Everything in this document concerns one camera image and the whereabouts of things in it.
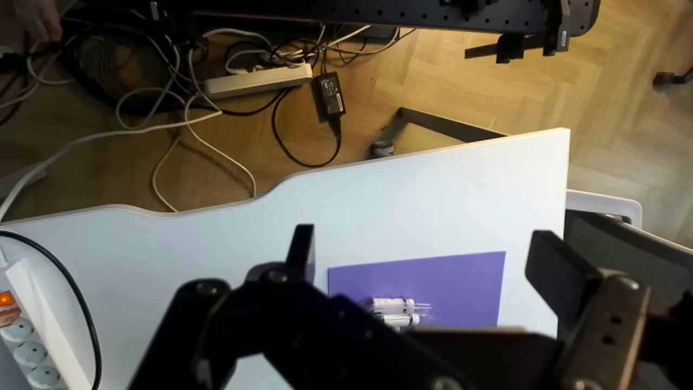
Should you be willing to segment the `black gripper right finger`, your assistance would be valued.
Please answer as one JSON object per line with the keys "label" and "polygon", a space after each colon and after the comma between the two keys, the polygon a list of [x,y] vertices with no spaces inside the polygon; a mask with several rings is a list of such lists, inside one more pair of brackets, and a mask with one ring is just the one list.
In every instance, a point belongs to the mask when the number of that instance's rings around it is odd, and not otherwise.
{"label": "black gripper right finger", "polygon": [[602,272],[551,230],[534,230],[525,266],[526,281],[559,318],[563,333],[580,326]]}

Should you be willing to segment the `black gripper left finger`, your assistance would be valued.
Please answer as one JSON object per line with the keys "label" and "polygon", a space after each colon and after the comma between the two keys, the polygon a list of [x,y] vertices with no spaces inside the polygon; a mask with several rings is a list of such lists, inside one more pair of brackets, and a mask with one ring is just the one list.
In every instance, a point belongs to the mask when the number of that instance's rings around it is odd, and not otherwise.
{"label": "black gripper left finger", "polygon": [[309,223],[294,227],[285,266],[305,281],[313,280],[313,227]]}

